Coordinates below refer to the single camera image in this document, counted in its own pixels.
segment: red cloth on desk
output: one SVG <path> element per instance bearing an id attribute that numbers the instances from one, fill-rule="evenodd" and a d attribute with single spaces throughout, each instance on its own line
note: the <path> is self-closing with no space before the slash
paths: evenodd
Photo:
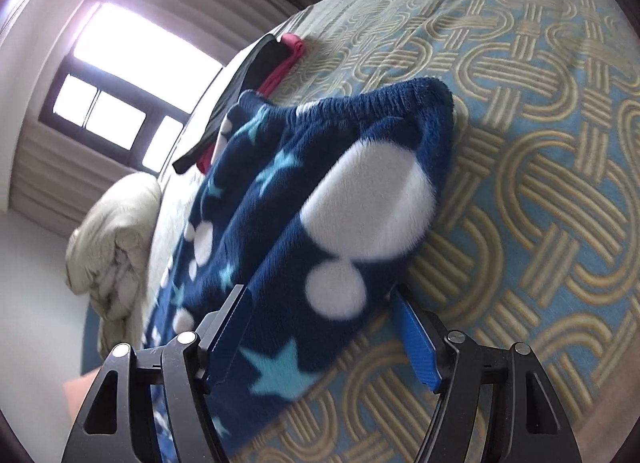
<path id="1" fill-rule="evenodd" d="M 300 57 L 302 57 L 305 52 L 305 43 L 302 42 L 302 39 L 299 36 L 294 35 L 293 33 L 284 33 L 280 37 L 280 42 L 286 44 L 291 49 L 291 55 L 271 72 L 271 74 L 258 89 L 258 93 L 264 94 L 264 96 L 269 96 L 271 93 L 273 93 L 282 79 L 287 76 L 289 71 L 291 71 L 293 65 L 298 61 Z M 223 143 L 220 140 L 220 135 L 218 135 L 216 143 L 213 143 L 204 152 L 204 154 L 202 154 L 202 157 L 196 163 L 196 165 L 198 166 L 198 170 L 203 174 L 206 174 L 211 167 L 211 163 L 213 162 L 214 157 L 218 157 L 218 155 L 222 153 L 225 145 L 226 139 Z"/>

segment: patterned bedspread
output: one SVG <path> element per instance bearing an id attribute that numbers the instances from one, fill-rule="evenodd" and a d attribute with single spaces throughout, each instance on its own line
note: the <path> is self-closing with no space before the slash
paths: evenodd
<path id="1" fill-rule="evenodd" d="M 640 323 L 640 47 L 618 6 L 326 0 L 281 30 L 308 53 L 276 103 L 426 75 L 449 86 L 456 160 L 408 279 L 448 327 L 490 346 L 530 343 L 585 462 L 596 461 L 589 446 L 605 446 L 606 430 L 590 422 L 615 423 L 624 409 L 602 396 L 623 364 L 638 372 L 625 353 Z M 383 315 L 237 460 L 412 461 L 434 402 Z M 480 458 L 486 412 L 469 462 Z"/>

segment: silver bolt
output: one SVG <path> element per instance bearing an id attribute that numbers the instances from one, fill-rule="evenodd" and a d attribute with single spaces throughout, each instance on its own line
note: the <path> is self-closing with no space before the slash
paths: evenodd
<path id="1" fill-rule="evenodd" d="M 454 344 L 462 344 L 465 341 L 466 337 L 462 331 L 450 331 L 447 335 L 449 342 L 453 342 Z"/>
<path id="2" fill-rule="evenodd" d="M 118 344 L 116 347 L 113 348 L 113 351 L 111 351 L 111 354 L 116 358 L 121 358 L 127 353 L 129 353 L 129 350 L 130 350 L 129 344 Z"/>
<path id="3" fill-rule="evenodd" d="M 193 331 L 185 331 L 178 335 L 178 342 L 180 344 L 191 344 L 196 339 L 196 334 Z"/>
<path id="4" fill-rule="evenodd" d="M 516 353 L 521 355 L 528 355 L 531 352 L 531 348 L 524 342 L 518 342 L 516 344 Z"/>

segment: window frame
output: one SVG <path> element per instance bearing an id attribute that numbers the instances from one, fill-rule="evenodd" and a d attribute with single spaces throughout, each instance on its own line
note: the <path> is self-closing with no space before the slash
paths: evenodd
<path id="1" fill-rule="evenodd" d="M 47 91 L 47 96 L 45 97 L 42 110 L 40 111 L 39 120 L 45 125 L 61 132 L 65 136 L 74 139 L 78 143 L 84 144 L 99 154 L 107 156 L 122 165 L 157 176 L 159 174 L 158 172 L 142 165 L 142 160 L 145 157 L 146 150 L 149 148 L 149 145 L 156 135 L 156 132 L 158 131 L 158 128 L 165 116 L 169 116 L 174 120 L 177 120 L 177 122 L 180 122 L 182 124 L 182 129 L 184 129 L 191 117 L 190 113 L 178 109 L 178 107 L 165 102 L 161 98 L 148 93 L 122 78 L 116 77 L 115 75 L 76 58 L 74 56 L 76 43 L 77 40 L 74 42 L 69 53 L 63 59 L 53 78 L 49 91 Z M 60 94 L 60 90 L 62 89 L 62 85 L 65 82 L 67 75 L 78 78 L 79 80 L 97 88 L 98 91 L 89 108 L 89 114 L 93 110 L 97 97 L 100 95 L 101 91 L 110 94 L 111 96 L 114 96 L 124 103 L 145 113 L 145 120 L 142 122 L 142 126 L 131 145 L 131 149 L 127 150 L 124 147 L 121 147 L 112 141 L 91 132 L 90 130 L 87 130 L 84 126 L 79 126 L 75 123 L 69 122 L 53 112 L 53 107 L 58 99 L 58 95 Z M 182 132 L 178 135 L 176 141 L 180 139 L 181 134 Z M 171 152 L 169 152 L 169 156 L 165 159 L 165 164 L 170 159 L 170 155 Z"/>

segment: window pane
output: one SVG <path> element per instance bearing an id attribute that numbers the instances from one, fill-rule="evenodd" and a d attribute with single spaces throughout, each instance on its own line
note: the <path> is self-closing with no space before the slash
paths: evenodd
<path id="1" fill-rule="evenodd" d="M 113 4 L 89 21 L 74 55 L 186 112 L 222 68 L 188 42 Z"/>
<path id="2" fill-rule="evenodd" d="M 145 120 L 145 113 L 110 94 L 100 93 L 86 122 L 87 130 L 129 150 Z"/>
<path id="3" fill-rule="evenodd" d="M 92 85 L 67 75 L 53 105 L 53 112 L 69 122 L 82 126 L 97 91 Z"/>
<path id="4" fill-rule="evenodd" d="M 165 116 L 146 150 L 142 165 L 154 172 L 160 172 L 181 130 L 182 124 L 180 122 L 170 116 Z"/>

